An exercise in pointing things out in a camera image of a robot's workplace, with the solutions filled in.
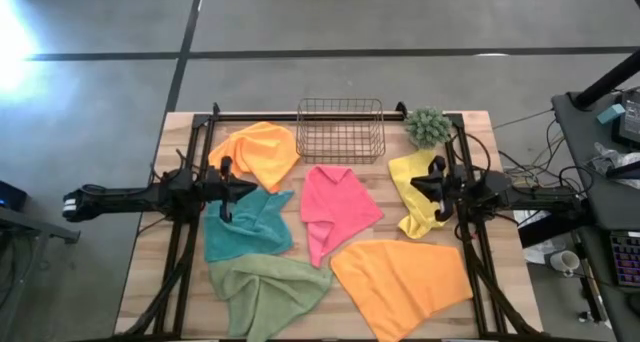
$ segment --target concrete floor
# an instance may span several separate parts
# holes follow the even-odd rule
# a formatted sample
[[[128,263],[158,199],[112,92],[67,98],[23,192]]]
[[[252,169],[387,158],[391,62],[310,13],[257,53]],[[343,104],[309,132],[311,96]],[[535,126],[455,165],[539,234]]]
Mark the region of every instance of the concrete floor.
[[[69,225],[61,199],[83,183],[144,185],[176,63],[6,62],[21,53],[176,52],[192,0],[0,0],[0,179],[31,196],[27,212]],[[203,0],[194,51],[304,48],[640,45],[633,0]],[[303,97],[376,97],[489,110],[494,124],[550,108],[624,55],[190,61],[176,109],[291,110]],[[640,84],[640,80],[629,85]],[[545,147],[547,114],[496,131],[522,162]],[[569,165],[562,148],[552,169]],[[29,286],[16,341],[110,335],[138,216],[72,225]],[[545,330],[614,341],[580,324],[577,280],[530,269]]]

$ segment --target keyboard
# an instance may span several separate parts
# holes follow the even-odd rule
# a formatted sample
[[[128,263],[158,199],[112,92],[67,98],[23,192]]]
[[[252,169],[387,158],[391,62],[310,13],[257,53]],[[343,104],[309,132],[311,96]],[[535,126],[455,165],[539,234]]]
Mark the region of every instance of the keyboard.
[[[640,233],[613,232],[609,238],[618,284],[640,287]]]

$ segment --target yellow towel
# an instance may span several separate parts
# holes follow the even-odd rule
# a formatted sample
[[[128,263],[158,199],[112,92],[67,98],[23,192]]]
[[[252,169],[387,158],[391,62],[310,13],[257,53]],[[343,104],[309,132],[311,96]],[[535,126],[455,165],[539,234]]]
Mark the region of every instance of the yellow towel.
[[[402,241],[355,242],[331,269],[381,342],[473,296],[458,249]]]
[[[436,221],[434,213],[439,208],[438,203],[430,202],[411,185],[411,178],[429,173],[427,168],[433,157],[433,151],[418,150],[416,153],[389,161],[393,183],[409,209],[409,215],[398,223],[398,227],[410,238],[420,238],[431,228],[442,227],[446,223]]]
[[[233,159],[231,172],[236,177],[251,172],[270,193],[280,191],[278,183],[299,158],[293,134],[269,122],[258,122],[232,133],[209,153],[209,165],[220,167],[224,156]]]

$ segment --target black desk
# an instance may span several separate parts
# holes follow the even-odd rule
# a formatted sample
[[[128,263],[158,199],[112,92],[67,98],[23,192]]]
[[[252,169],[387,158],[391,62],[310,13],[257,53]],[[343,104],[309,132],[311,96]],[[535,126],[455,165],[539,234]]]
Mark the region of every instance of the black desk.
[[[611,141],[611,126],[602,126],[596,120],[598,113],[612,104],[612,96],[598,101],[593,111],[576,110],[567,96],[555,96],[551,100],[556,118],[569,146],[576,165],[593,158],[593,144],[600,142],[607,148],[626,151],[627,148]],[[589,184],[589,175],[579,171],[583,185]],[[613,279],[610,247],[607,230],[640,230],[640,190],[594,176],[595,182],[587,192],[589,203],[596,219],[596,226],[581,227],[578,235],[582,240],[589,265],[596,279],[616,285]],[[625,292],[640,292],[640,289],[611,287],[598,284],[603,304],[619,342],[635,342],[640,336],[640,317],[626,304]]]

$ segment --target succulent plant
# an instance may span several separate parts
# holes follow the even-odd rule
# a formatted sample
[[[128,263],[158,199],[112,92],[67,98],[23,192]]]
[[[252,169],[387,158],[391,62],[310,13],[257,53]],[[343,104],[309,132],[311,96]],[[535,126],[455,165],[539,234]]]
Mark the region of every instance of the succulent plant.
[[[405,121],[409,140],[418,148],[431,149],[451,139],[451,120],[434,108],[419,108]]]

